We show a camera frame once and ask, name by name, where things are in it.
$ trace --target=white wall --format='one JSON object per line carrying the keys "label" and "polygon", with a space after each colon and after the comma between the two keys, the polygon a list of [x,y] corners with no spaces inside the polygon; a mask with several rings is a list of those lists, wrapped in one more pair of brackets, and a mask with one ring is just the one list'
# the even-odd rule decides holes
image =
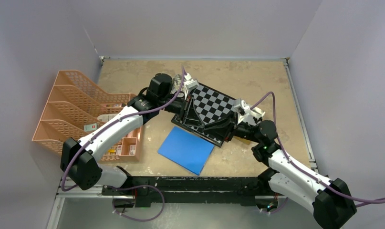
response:
{"label": "white wall", "polygon": [[0,228],[46,227],[60,160],[31,138],[58,70],[98,61],[68,2],[0,0]]}
{"label": "white wall", "polygon": [[[324,0],[290,61],[321,171],[385,197],[385,0]],[[385,229],[385,204],[345,229]]]}
{"label": "white wall", "polygon": [[99,55],[291,56],[321,0],[71,0]]}

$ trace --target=blue sheet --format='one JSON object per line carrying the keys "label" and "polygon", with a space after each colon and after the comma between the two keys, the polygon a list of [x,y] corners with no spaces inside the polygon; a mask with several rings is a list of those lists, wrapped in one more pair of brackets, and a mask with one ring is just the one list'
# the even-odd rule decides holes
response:
{"label": "blue sheet", "polygon": [[174,127],[158,149],[158,153],[199,175],[214,146],[200,137]]}

